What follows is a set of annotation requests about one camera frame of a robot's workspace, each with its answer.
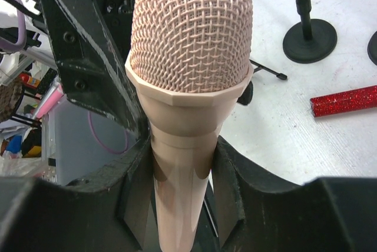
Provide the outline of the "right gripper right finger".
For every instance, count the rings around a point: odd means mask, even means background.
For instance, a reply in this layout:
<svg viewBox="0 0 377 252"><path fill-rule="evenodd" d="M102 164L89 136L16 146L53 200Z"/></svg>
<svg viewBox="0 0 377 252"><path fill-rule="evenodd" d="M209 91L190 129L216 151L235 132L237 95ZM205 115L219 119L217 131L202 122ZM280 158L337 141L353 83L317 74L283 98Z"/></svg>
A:
<svg viewBox="0 0 377 252"><path fill-rule="evenodd" d="M375 251L376 180L284 180L219 138L212 178L223 251Z"/></svg>

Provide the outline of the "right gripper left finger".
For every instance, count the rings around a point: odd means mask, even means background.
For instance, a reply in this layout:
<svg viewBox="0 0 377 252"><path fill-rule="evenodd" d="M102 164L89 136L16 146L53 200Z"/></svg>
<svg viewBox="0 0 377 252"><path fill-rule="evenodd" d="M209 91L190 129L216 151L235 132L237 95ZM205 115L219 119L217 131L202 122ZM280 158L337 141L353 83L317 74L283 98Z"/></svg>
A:
<svg viewBox="0 0 377 252"><path fill-rule="evenodd" d="M1 178L2 251L140 251L152 186L150 139L60 186Z"/></svg>

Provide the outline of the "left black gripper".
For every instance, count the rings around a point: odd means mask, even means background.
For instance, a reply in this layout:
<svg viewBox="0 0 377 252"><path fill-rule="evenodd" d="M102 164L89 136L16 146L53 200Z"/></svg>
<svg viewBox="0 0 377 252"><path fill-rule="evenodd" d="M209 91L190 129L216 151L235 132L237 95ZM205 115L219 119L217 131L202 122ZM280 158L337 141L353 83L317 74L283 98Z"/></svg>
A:
<svg viewBox="0 0 377 252"><path fill-rule="evenodd" d="M146 115L117 48L130 45L135 0L94 1L39 0L64 93L132 134L146 134Z"/></svg>

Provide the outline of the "pink microphone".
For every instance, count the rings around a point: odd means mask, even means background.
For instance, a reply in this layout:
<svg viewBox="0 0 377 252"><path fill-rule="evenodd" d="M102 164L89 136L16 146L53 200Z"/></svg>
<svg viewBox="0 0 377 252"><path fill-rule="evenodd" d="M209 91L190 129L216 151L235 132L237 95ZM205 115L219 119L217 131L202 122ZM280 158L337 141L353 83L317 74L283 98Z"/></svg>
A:
<svg viewBox="0 0 377 252"><path fill-rule="evenodd" d="M252 0L135 0L129 80L148 118L160 248L190 251L224 123L253 74Z"/></svg>

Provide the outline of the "black tripod shock-mount stand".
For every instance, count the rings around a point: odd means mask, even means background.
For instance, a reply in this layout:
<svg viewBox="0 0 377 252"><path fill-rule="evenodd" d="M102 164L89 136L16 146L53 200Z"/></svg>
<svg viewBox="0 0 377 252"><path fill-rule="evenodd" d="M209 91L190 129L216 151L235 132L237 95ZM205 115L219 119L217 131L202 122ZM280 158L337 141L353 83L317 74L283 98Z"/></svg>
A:
<svg viewBox="0 0 377 252"><path fill-rule="evenodd" d="M276 72L252 59L249 59L250 63L252 65L255 65L256 68L254 69L254 72L259 72L261 70L267 71L271 74L273 74L276 78L286 81L287 80L287 75L283 74L281 72ZM243 91L242 95L238 98L237 103L242 105L242 106L247 106L251 103L253 98L253 83L250 81L249 84L247 85L246 89Z"/></svg>

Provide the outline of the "red glitter microphone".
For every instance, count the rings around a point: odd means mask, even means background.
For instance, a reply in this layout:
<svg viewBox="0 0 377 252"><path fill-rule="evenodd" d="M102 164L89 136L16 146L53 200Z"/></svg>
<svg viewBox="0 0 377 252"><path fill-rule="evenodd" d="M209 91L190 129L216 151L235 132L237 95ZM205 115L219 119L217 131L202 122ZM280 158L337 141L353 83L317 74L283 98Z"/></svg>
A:
<svg viewBox="0 0 377 252"><path fill-rule="evenodd" d="M376 108L376 85L310 99L315 118Z"/></svg>

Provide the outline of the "black round-base clip stand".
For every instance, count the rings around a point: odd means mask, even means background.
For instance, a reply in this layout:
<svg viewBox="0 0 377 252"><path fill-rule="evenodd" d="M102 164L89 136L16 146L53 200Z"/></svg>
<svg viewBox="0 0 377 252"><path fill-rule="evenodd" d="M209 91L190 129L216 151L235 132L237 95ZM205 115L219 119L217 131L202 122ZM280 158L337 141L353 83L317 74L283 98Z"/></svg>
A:
<svg viewBox="0 0 377 252"><path fill-rule="evenodd" d="M332 24L310 17L311 0L296 0L300 22L289 29L283 38L283 52L300 64L311 64L326 58L335 49L338 35Z"/></svg>

